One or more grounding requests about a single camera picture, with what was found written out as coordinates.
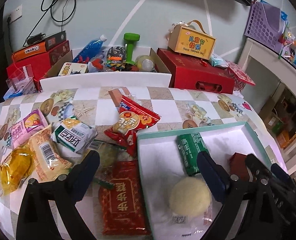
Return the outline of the round pale cake packet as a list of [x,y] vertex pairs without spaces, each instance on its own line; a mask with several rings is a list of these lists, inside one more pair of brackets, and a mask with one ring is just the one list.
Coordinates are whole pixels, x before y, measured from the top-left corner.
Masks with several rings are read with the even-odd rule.
[[168,226],[180,233],[199,233],[212,223],[212,194],[200,176],[180,178],[168,191]]

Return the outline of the white tray with teal rim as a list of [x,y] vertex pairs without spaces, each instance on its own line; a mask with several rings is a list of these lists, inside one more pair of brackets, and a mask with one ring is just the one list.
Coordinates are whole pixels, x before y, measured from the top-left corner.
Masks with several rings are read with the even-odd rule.
[[[201,137],[201,148],[193,155],[197,171],[193,177],[210,188],[210,205],[196,217],[179,215],[169,205],[172,189],[188,177],[188,159],[180,138]],[[266,167],[272,160],[264,137],[248,122],[189,128],[138,136],[138,162],[149,225],[154,239],[201,239],[219,213],[229,191],[232,175],[229,160],[235,153],[255,155]]]

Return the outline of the small dark red box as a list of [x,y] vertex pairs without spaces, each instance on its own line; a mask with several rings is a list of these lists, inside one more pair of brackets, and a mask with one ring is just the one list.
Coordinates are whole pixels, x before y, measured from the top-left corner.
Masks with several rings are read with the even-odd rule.
[[245,165],[247,155],[235,152],[229,159],[230,175],[235,174],[241,181],[249,181],[250,175]]

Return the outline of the red cracker snack bag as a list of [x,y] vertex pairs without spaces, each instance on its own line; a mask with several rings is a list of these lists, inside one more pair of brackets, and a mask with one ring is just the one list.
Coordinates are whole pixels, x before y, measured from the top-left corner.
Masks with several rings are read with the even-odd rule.
[[132,99],[122,96],[119,105],[119,119],[104,134],[117,142],[127,153],[137,155],[137,132],[159,122],[161,116],[139,105]]

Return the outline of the white yellow card box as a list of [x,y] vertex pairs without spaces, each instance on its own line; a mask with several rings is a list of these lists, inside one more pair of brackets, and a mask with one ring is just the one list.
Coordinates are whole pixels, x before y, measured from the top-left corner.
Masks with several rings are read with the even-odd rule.
[[84,63],[66,62],[59,71],[59,76],[68,76],[75,74],[85,74],[88,72],[88,66]]

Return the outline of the beige barcode snack packet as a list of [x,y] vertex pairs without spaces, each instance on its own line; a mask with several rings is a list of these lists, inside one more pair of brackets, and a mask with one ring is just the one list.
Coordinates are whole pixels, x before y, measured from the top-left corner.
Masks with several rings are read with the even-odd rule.
[[59,175],[69,174],[73,166],[70,161],[59,155],[51,134],[52,126],[48,125],[28,140],[29,148],[35,153],[34,165],[41,182],[53,181]]

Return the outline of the checkered patterned tablecloth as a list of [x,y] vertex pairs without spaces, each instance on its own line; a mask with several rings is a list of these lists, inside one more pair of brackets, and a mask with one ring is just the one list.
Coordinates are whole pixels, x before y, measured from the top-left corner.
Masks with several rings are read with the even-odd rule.
[[[49,122],[75,114],[79,120],[97,129],[99,140],[107,141],[104,131],[117,121],[119,115],[111,98],[114,92],[126,93],[160,115],[160,121],[150,128],[151,132],[246,121],[257,133],[271,162],[285,165],[263,120],[242,96],[162,87],[61,89],[6,100],[0,103],[0,162],[11,152],[6,143],[10,127],[37,108],[45,113]],[[6,196],[0,193],[0,229],[8,239],[15,238],[24,192],[24,189],[17,189]]]

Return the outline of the blue bead bottle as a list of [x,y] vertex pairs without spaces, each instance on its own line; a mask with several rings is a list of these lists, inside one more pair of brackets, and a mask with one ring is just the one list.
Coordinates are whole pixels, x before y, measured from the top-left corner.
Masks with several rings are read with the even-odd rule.
[[85,63],[87,64],[90,59],[95,57],[102,48],[103,43],[107,40],[105,35],[91,40],[77,55],[73,58],[72,63]]

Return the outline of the orange long box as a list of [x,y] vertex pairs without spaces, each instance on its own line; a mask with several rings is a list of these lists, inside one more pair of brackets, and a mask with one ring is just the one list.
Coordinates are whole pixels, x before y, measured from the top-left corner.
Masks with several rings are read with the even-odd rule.
[[18,62],[27,57],[38,55],[50,51],[52,48],[56,47],[58,44],[66,41],[66,31],[61,31],[59,33],[45,37],[39,42],[23,47],[22,49],[12,53],[12,61]]

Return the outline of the red box stack left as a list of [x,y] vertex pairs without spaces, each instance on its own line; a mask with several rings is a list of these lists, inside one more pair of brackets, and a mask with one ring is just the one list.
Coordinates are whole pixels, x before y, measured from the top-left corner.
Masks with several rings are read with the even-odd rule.
[[61,44],[58,44],[56,47],[52,48],[50,51],[27,57],[18,62],[13,62],[7,67],[7,75],[9,75],[15,70],[14,65],[17,67],[31,65],[35,84],[44,77],[46,72],[50,70],[61,59],[70,51],[69,41],[66,40]]

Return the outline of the round cake clear green packet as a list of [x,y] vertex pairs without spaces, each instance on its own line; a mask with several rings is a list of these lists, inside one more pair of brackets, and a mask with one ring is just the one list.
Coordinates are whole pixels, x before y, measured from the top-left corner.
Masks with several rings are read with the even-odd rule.
[[110,182],[113,166],[117,161],[129,161],[130,155],[125,148],[117,144],[96,139],[90,144],[89,149],[98,152],[100,157],[100,164],[93,181],[105,189],[113,189],[114,183]]

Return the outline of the yellow transparent snack packet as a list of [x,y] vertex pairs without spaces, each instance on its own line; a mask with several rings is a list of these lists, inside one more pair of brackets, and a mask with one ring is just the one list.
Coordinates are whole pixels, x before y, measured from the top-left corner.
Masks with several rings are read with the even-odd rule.
[[0,165],[1,194],[6,196],[18,189],[28,178],[34,166],[34,152],[29,147],[17,147],[12,150]]

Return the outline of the white green snack packet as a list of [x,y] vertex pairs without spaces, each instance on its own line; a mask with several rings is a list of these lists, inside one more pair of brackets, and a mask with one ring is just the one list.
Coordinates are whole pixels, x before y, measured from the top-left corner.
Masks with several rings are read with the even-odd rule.
[[75,116],[64,119],[51,134],[51,139],[74,153],[82,154],[97,136],[95,128]]

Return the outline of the red gold snack packet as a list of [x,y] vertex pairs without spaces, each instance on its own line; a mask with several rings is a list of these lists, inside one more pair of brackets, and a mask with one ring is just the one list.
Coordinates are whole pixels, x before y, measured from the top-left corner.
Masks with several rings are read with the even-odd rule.
[[103,235],[149,235],[139,166],[136,160],[118,161],[108,173],[111,189],[100,187]]

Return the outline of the pink swiss roll packet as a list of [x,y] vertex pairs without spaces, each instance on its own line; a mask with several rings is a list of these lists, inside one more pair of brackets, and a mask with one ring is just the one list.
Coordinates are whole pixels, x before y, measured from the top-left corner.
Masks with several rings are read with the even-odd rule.
[[33,134],[43,130],[47,126],[48,122],[43,113],[39,109],[33,110],[25,118],[12,126],[12,148],[15,149],[25,144]]

